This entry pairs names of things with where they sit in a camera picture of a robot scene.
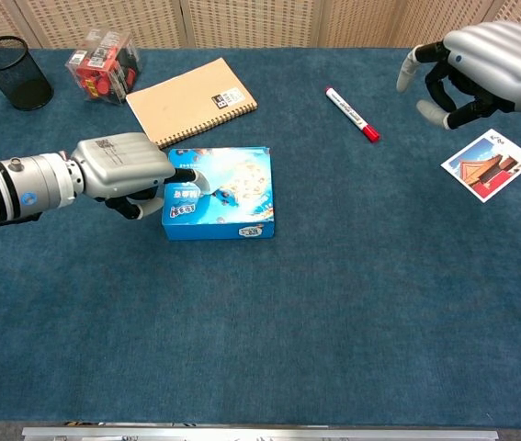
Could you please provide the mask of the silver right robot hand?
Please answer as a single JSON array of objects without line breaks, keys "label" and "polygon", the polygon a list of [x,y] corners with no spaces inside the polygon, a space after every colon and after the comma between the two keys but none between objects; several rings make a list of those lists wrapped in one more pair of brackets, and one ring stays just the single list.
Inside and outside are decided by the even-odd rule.
[{"label": "silver right robot hand", "polygon": [[414,47],[402,62],[398,92],[410,87],[423,63],[435,65],[425,76],[432,100],[416,104],[428,121],[454,130],[497,110],[521,112],[521,24],[482,22]]}]

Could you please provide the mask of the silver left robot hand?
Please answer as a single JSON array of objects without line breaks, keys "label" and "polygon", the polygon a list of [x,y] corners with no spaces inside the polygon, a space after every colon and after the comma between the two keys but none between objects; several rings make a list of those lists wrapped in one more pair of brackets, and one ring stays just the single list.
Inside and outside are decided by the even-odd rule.
[{"label": "silver left robot hand", "polygon": [[203,195],[212,192],[200,171],[174,167],[166,153],[139,132],[79,141],[72,160],[82,172],[84,194],[128,220],[161,209],[164,200],[157,191],[166,184],[192,183]]}]

